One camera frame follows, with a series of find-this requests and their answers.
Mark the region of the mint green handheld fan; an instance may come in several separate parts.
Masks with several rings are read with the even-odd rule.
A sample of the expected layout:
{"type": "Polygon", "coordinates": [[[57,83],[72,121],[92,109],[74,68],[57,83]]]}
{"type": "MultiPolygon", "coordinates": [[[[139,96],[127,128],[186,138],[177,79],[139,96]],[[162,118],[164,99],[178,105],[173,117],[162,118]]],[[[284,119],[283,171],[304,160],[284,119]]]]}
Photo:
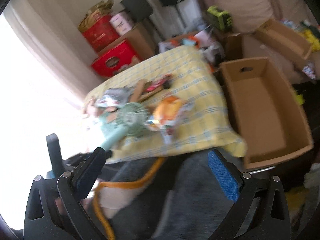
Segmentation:
{"type": "Polygon", "coordinates": [[[104,140],[100,147],[110,150],[125,137],[141,137],[146,131],[148,118],[149,111],[140,103],[130,102],[120,107],[114,120],[111,120],[111,114],[101,120],[100,129],[104,140]]]}

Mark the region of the grey plush blanket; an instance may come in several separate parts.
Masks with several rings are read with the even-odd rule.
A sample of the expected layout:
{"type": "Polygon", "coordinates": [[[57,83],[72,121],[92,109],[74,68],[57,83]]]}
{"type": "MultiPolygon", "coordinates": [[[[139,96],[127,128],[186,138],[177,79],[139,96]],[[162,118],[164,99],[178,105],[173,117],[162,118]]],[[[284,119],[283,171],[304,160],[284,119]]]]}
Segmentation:
{"type": "Polygon", "coordinates": [[[111,219],[116,239],[208,239],[233,205],[208,153],[168,159],[155,181],[111,219]]]}

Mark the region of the large open cardboard box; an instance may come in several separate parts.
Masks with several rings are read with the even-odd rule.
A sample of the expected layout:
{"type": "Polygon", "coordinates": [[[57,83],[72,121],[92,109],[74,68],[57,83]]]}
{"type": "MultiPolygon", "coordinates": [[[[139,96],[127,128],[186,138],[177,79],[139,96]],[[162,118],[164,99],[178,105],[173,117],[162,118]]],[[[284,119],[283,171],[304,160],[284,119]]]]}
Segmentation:
{"type": "Polygon", "coordinates": [[[247,143],[247,170],[275,166],[313,148],[305,112],[285,75],[268,58],[227,61],[220,71],[236,127],[247,143]]]}

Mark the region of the grey white snack bag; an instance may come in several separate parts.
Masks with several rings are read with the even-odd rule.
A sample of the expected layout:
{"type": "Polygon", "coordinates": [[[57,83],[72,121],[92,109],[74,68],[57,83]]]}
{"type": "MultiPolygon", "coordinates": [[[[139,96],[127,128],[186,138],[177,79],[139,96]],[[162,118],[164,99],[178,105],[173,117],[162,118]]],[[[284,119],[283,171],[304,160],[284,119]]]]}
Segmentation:
{"type": "Polygon", "coordinates": [[[133,90],[132,87],[109,88],[95,105],[99,108],[122,107],[129,101],[133,90]]]}

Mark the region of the orange snack bag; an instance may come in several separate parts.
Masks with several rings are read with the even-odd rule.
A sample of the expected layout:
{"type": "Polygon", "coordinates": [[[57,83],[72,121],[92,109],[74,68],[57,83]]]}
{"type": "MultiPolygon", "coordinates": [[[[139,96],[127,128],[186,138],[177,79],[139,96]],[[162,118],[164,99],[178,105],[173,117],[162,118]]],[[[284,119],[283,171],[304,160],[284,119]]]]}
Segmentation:
{"type": "Polygon", "coordinates": [[[165,144],[176,138],[178,126],[186,119],[194,103],[183,100],[175,94],[167,94],[154,108],[145,126],[150,131],[160,132],[165,144]]]}

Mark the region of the yellow checkered tablecloth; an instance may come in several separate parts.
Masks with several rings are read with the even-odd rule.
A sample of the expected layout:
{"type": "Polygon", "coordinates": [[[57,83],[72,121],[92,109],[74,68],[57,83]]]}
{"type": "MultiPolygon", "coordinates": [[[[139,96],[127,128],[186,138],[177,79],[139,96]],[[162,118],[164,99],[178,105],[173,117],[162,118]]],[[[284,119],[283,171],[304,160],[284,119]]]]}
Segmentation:
{"type": "Polygon", "coordinates": [[[225,97],[200,52],[180,46],[156,55],[108,79],[88,99],[102,98],[110,88],[132,87],[145,79],[171,75],[171,86],[143,102],[153,106],[155,124],[146,135],[126,137],[112,148],[108,163],[169,157],[221,147],[242,158],[247,144],[231,127],[225,97]]]}

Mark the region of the red gift box lower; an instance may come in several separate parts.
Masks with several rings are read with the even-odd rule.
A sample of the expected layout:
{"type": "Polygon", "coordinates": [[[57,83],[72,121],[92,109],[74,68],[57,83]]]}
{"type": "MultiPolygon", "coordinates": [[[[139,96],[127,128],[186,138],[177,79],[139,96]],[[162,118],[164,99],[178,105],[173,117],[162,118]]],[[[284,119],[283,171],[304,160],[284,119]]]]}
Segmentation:
{"type": "Polygon", "coordinates": [[[101,77],[110,78],[141,62],[128,39],[125,39],[94,60],[92,69],[101,77]]]}

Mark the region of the red gift bag upper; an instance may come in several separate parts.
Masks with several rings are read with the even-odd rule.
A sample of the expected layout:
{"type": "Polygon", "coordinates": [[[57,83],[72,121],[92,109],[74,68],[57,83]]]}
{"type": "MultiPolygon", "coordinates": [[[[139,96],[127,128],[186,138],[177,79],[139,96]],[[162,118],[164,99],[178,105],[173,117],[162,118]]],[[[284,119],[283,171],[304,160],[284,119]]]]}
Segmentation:
{"type": "Polygon", "coordinates": [[[93,50],[98,53],[120,38],[110,20],[112,15],[107,14],[99,19],[86,31],[81,31],[83,37],[87,40],[93,50]]]}

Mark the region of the pink small box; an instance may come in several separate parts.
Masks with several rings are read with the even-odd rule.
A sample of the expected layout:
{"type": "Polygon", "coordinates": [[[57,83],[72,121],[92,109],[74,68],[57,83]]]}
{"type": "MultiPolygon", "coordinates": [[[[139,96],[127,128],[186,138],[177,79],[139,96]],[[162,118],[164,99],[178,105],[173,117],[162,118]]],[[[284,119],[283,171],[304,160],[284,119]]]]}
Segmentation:
{"type": "Polygon", "coordinates": [[[110,24],[120,36],[128,33],[135,25],[133,20],[125,11],[121,11],[112,16],[110,24]]]}

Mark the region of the gold paper bag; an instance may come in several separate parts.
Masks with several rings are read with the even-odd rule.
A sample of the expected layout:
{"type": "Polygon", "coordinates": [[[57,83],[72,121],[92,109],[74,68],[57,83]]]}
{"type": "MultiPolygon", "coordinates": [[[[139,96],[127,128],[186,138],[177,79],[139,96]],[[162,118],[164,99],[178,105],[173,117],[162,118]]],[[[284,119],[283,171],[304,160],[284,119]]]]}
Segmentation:
{"type": "Polygon", "coordinates": [[[89,9],[84,18],[78,24],[78,30],[84,33],[100,19],[112,12],[114,0],[100,1],[89,9]]]}

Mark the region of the shallow cardboard tray on sofa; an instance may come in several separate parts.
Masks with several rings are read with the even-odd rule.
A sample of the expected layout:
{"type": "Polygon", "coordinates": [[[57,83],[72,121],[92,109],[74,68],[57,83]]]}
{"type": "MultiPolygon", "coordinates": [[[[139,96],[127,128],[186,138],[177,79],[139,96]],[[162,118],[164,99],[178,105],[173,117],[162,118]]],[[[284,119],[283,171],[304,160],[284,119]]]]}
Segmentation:
{"type": "Polygon", "coordinates": [[[293,29],[273,19],[267,20],[256,29],[254,35],[264,44],[277,50],[283,57],[298,64],[312,52],[311,43],[293,29]]]}

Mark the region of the black speaker left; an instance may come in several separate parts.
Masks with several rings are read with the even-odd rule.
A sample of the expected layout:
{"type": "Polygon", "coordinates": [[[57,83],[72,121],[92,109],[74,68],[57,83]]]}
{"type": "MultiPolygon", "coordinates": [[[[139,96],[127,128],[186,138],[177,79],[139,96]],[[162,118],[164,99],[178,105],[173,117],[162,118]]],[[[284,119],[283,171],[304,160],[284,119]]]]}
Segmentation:
{"type": "Polygon", "coordinates": [[[136,22],[141,22],[153,14],[153,8],[147,0],[122,0],[120,3],[136,22]]]}

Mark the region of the yellow plastic bag on sofa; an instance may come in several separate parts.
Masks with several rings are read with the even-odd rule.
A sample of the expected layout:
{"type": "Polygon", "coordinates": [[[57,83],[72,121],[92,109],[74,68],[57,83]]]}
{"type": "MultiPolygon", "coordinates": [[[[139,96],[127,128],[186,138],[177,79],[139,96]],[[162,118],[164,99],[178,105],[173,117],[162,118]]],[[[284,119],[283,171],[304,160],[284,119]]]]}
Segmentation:
{"type": "Polygon", "coordinates": [[[304,29],[299,34],[311,44],[312,52],[316,52],[320,50],[319,39],[315,35],[313,35],[310,29],[304,29]]]}

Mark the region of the brown sofa cushion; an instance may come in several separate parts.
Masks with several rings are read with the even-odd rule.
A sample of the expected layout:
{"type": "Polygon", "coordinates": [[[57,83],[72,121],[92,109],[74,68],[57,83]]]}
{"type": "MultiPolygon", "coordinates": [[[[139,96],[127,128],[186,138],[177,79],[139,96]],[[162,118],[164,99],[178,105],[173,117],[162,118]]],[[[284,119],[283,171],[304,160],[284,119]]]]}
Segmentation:
{"type": "Polygon", "coordinates": [[[276,18],[271,0],[212,0],[210,4],[229,12],[238,33],[252,33],[267,20],[276,18]]]}

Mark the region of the brown cardboard box by wall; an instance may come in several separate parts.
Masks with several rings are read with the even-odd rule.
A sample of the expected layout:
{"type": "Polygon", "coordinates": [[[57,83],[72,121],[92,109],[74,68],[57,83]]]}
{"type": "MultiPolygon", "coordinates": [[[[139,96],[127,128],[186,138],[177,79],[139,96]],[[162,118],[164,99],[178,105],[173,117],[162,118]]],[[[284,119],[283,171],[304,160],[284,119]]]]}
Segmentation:
{"type": "Polygon", "coordinates": [[[120,44],[123,40],[128,40],[130,42],[141,60],[149,59],[155,55],[156,44],[142,23],[137,23],[125,35],[116,39],[103,50],[98,52],[98,55],[103,55],[108,50],[120,44]]]}

